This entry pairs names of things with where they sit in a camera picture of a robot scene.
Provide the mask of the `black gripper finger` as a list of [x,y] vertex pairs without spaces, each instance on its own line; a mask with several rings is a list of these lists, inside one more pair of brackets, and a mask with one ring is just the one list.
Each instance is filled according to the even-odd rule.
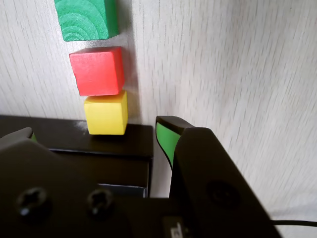
[[280,236],[211,129],[193,126],[176,116],[158,116],[156,125],[179,137],[169,159],[170,195],[179,202],[194,237]]
[[24,128],[0,140],[3,238],[129,238],[111,195],[31,138]]

